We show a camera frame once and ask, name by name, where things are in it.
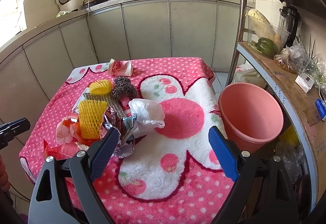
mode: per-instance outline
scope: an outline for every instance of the pink circle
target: pink circle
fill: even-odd
[[[167,78],[160,79],[160,82],[163,83],[164,85],[169,85],[171,83],[171,81]]]
[[[179,158],[177,155],[167,153],[161,158],[161,167],[166,172],[174,172],[177,169]]]
[[[135,179],[132,183],[127,184],[123,188],[131,196],[137,196],[145,191],[146,183],[141,179]]]
[[[201,131],[204,111],[199,104],[184,98],[172,98],[160,105],[165,113],[165,127],[156,128],[157,133],[170,139],[187,139]]]
[[[165,92],[167,94],[175,94],[177,92],[177,87],[175,87],[174,85],[169,85],[165,88]]]
[[[101,68],[102,68],[102,65],[97,65],[96,68],[95,68],[95,70],[96,71],[99,71],[99,70],[101,70]]]
[[[208,154],[208,158],[209,158],[209,160],[210,160],[211,162],[213,162],[214,164],[220,164],[220,163],[218,162],[217,157],[216,157],[216,155],[215,155],[215,153],[214,153],[213,150],[211,150],[211,151],[209,152],[209,154]]]

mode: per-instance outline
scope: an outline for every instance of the blue gripper pad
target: blue gripper pad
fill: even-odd
[[[216,126],[209,129],[208,141],[211,144],[225,175],[235,182],[239,177],[237,160],[225,144],[224,137]]]
[[[113,129],[111,134],[105,139],[102,139],[102,145],[97,150],[90,164],[89,178],[92,182],[102,176],[105,167],[107,166],[115,147],[118,145],[120,133],[117,129]]]

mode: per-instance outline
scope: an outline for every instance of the yellow object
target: yellow object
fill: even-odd
[[[103,114],[108,108],[107,102],[84,100],[78,105],[81,137],[98,139],[103,121]]]
[[[95,81],[89,85],[89,92],[92,95],[106,95],[111,92],[111,82],[107,79]]]
[[[280,135],[279,139],[280,141],[288,143],[294,147],[299,144],[299,139],[293,125],[290,125],[284,133]]]

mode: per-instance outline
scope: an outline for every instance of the yellow foam net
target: yellow foam net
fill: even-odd
[[[89,92],[92,95],[106,95],[111,92],[111,82],[107,79],[95,81],[89,85]]]
[[[103,114],[108,103],[103,101],[84,100],[78,104],[81,136],[84,139],[98,139]]]

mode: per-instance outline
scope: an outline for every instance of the blue package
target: blue package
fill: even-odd
[[[318,112],[323,121],[326,121],[326,104],[322,99],[317,99],[315,102]]]

